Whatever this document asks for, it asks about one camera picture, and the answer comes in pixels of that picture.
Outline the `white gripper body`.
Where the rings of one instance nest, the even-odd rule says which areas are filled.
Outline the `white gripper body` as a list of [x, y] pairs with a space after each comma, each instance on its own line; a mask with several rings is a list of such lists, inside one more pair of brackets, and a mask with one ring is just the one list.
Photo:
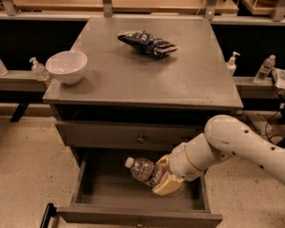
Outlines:
[[170, 171], [183, 181], [193, 181], [203, 174], [201, 145], [183, 142], [168, 157]]

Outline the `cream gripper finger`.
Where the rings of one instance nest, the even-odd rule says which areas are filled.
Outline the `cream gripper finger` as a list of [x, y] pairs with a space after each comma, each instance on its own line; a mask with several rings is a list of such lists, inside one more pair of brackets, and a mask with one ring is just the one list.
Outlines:
[[183, 179], [176, 177], [170, 172], [166, 172], [160, 182], [152, 188], [152, 191], [159, 196], [165, 196], [179, 190]]
[[169, 166], [169, 156], [168, 156], [168, 155], [162, 156], [162, 157], [157, 161], [157, 165], [160, 165], [160, 166], [162, 166], [162, 167], [168, 167], [168, 166]]

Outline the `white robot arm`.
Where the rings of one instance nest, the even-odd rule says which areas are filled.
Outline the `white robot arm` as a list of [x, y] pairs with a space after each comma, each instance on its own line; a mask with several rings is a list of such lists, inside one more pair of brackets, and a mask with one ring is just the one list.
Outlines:
[[234, 156], [254, 163], [285, 185], [285, 149], [264, 140], [238, 119], [217, 115], [206, 123], [203, 133], [158, 160], [165, 174], [152, 191], [160, 196], [171, 194], [210, 166]]

